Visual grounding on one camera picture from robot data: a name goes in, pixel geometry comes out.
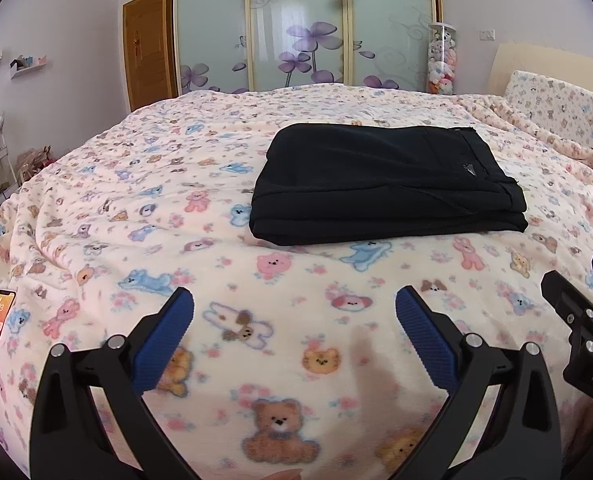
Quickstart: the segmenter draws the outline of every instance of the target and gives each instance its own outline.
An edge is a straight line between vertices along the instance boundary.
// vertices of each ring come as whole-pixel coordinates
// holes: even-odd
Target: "frosted glass panel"
[[[245,0],[176,0],[182,92],[248,87]]]
[[[341,0],[250,0],[257,91],[342,81]]]
[[[425,91],[432,0],[354,0],[354,84]]]

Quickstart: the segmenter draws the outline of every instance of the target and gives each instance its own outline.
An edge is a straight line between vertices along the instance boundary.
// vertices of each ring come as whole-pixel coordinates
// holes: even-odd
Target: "pillow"
[[[505,99],[540,127],[593,148],[593,92],[551,77],[512,74]]]

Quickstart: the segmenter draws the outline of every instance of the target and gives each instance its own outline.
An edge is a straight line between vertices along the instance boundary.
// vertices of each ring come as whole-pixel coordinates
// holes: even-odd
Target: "metal bolt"
[[[541,349],[536,343],[529,342],[525,345],[525,350],[528,354],[531,355],[538,355],[541,352]]]
[[[483,338],[478,334],[468,334],[465,336],[465,342],[473,348],[478,348],[483,344]]]
[[[61,357],[65,353],[65,345],[59,343],[58,345],[52,346],[50,350],[52,357]]]
[[[123,346],[126,342],[126,338],[122,335],[113,335],[110,339],[108,339],[108,346],[113,350],[118,350]]]

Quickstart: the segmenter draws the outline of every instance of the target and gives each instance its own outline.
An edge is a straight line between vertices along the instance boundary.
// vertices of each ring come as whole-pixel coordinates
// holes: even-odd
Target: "clear plush toy container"
[[[456,72],[456,30],[447,23],[429,26],[429,51],[427,53],[427,86],[430,93],[454,94]]]

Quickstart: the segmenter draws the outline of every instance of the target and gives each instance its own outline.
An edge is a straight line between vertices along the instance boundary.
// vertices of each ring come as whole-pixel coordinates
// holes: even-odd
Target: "bedspread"
[[[445,400],[395,318],[404,285],[491,345],[541,345],[569,439],[587,398],[563,381],[569,330],[539,284],[557,269],[593,301],[593,168],[513,113],[502,98],[336,84],[197,91],[90,139],[0,209],[0,287],[18,291],[0,341],[0,442],[27,471],[49,348],[129,333],[177,286],[192,291],[195,319],[144,399],[205,480],[295,466],[308,479],[387,478]],[[256,177],[275,133],[296,122],[473,126],[522,186],[530,226],[289,248],[256,240]]]

